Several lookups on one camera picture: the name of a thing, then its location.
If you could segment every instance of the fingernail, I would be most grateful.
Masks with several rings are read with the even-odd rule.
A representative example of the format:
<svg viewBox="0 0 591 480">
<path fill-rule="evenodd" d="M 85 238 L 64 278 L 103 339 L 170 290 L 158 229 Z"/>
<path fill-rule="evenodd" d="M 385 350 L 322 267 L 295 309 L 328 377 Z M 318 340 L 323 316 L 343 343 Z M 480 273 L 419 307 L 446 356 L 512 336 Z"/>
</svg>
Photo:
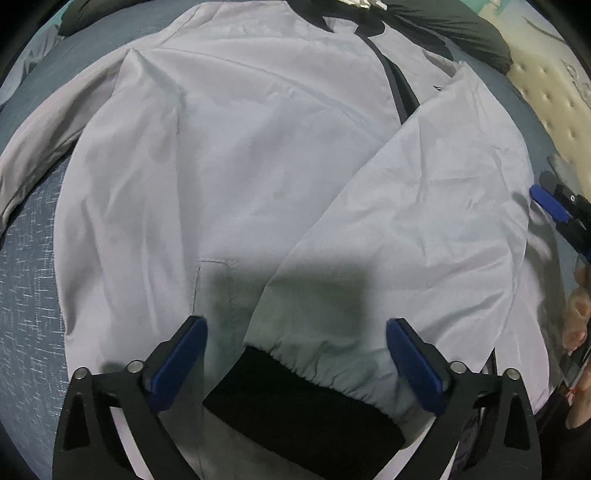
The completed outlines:
<svg viewBox="0 0 591 480">
<path fill-rule="evenodd" d="M 574 307 L 577 309 L 577 312 L 579 312 L 581 317 L 588 317 L 591 314 L 589 305 L 584 301 L 575 302 Z"/>
</svg>

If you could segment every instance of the black zipper trim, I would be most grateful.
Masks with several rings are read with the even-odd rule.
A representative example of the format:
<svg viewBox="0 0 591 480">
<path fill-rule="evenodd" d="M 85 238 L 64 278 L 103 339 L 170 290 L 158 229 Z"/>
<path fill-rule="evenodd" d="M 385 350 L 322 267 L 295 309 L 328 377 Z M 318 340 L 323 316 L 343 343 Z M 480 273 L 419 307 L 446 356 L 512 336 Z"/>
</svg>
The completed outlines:
<svg viewBox="0 0 591 480">
<path fill-rule="evenodd" d="M 361 33 L 359 29 L 355 31 L 355 34 L 372 49 L 378 60 L 382 63 L 384 72 L 388 78 L 388 83 L 390 84 L 390 89 L 392 90 L 392 97 L 394 98 L 394 105 L 396 105 L 396 110 L 398 111 L 400 124 L 403 124 L 419 106 L 418 99 L 414 94 L 413 89 L 408 84 L 406 77 L 398 65 L 385 57 L 374 42 Z"/>
<path fill-rule="evenodd" d="M 346 5 L 336 0 L 285 0 L 290 8 L 308 23 L 333 33 L 325 17 L 350 20 L 362 28 L 369 36 L 381 35 L 386 27 L 373 11 Z"/>
<path fill-rule="evenodd" d="M 492 367 L 492 374 L 498 375 L 499 369 L 496 366 L 496 350 L 493 348 L 491 353 L 491 367 Z"/>
</svg>

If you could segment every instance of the jacket sleeve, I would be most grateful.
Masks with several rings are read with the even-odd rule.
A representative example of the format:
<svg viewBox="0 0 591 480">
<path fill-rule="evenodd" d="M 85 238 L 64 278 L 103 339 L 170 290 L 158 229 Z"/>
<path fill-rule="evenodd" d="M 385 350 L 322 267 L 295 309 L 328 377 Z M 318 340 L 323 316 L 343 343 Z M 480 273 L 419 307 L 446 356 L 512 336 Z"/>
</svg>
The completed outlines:
<svg viewBox="0 0 591 480">
<path fill-rule="evenodd" d="M 413 396 L 397 382 L 385 322 L 408 319 L 448 360 L 479 371 L 517 288 L 531 182 L 521 133 L 463 65 L 300 239 L 245 344 L 378 407 L 410 437 Z"/>
<path fill-rule="evenodd" d="M 10 214 L 42 176 L 76 142 L 86 124 L 112 96 L 119 69 L 132 50 L 169 39 L 199 6 L 167 28 L 139 38 L 102 57 L 54 92 L 22 123 L 0 155 L 0 235 Z"/>
</svg>

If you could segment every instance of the bed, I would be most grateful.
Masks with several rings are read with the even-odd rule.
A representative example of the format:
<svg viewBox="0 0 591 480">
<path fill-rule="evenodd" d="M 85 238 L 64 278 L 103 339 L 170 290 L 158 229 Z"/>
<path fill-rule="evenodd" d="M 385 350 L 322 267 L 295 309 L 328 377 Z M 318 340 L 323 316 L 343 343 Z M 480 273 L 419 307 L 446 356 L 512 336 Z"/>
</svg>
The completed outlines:
<svg viewBox="0 0 591 480">
<path fill-rule="evenodd" d="M 27 76 L 0 112 L 0 150 L 22 121 L 59 86 L 117 47 L 162 30 L 196 3 L 154 0 L 115 12 L 65 38 Z M 467 3 L 499 29 L 515 64 L 508 76 L 502 77 L 446 41 L 454 59 L 467 61 L 512 116 L 524 136 L 536 176 L 553 166 L 571 182 L 574 176 L 583 191 L 591 194 L 591 167 L 586 159 L 589 140 L 585 134 L 591 129 L 589 78 L 581 63 L 551 24 L 525 2 Z M 531 33 L 531 42 L 522 41 L 524 26 Z M 547 158 L 556 152 L 564 161 L 555 158 L 551 165 Z M 63 322 L 53 274 L 53 215 L 68 160 L 66 154 L 22 203 L 0 249 L 0 421 L 41 479 L 51 477 L 53 437 L 68 383 Z M 544 224 L 543 217 L 538 221 Z M 532 402 L 538 406 L 545 402 L 556 381 L 551 377 L 555 352 L 548 345 L 556 342 L 558 327 L 549 319 L 558 316 L 564 292 L 573 288 L 571 272 L 576 259 L 560 238 L 552 245 L 553 239 L 548 240 L 547 234 L 546 229 L 539 245 L 532 242 L 529 275 L 539 276 L 538 270 L 544 268 L 543 278 L 562 281 L 545 284 L 532 293 L 551 298 L 540 300 L 545 315 L 529 312 L 527 316 L 541 319 L 537 356 L 519 354 L 524 336 L 537 324 L 515 321 L 497 347 L 499 369 L 519 368 Z M 562 270 L 561 277 L 557 269 Z M 548 365 L 542 375 L 538 374 L 540 362 Z M 398 460 L 412 451 L 402 450 Z M 385 469 L 379 478 L 391 478 L 393 473 L 395 469 Z"/>
</svg>

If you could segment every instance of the mattress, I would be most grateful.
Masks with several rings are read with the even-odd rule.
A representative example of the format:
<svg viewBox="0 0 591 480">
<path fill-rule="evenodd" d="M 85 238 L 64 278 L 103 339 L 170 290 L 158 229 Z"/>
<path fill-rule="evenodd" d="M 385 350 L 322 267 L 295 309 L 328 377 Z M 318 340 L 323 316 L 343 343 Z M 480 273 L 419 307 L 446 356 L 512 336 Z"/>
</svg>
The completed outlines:
<svg viewBox="0 0 591 480">
<path fill-rule="evenodd" d="M 0 112 L 0 151 L 20 123 L 75 74 L 115 48 L 161 30 L 196 3 L 155 0 L 137 5 L 63 40 Z M 468 62 L 511 115 L 534 173 L 548 169 L 546 158 L 556 149 L 529 104 L 506 77 L 448 44 L 454 59 Z M 0 338 L 5 366 L 0 371 L 0 421 L 41 479 L 51 477 L 53 437 L 67 387 L 53 277 L 53 215 L 66 167 L 67 157 L 22 204 L 0 250 L 0 331 L 8 332 Z M 564 257 L 565 264 L 572 258 L 574 265 L 570 248 L 564 249 Z"/>
<path fill-rule="evenodd" d="M 560 33 L 525 0 L 495 0 L 479 15 L 498 28 L 511 49 L 511 82 L 532 106 L 560 155 L 591 195 L 591 87 Z"/>
</svg>

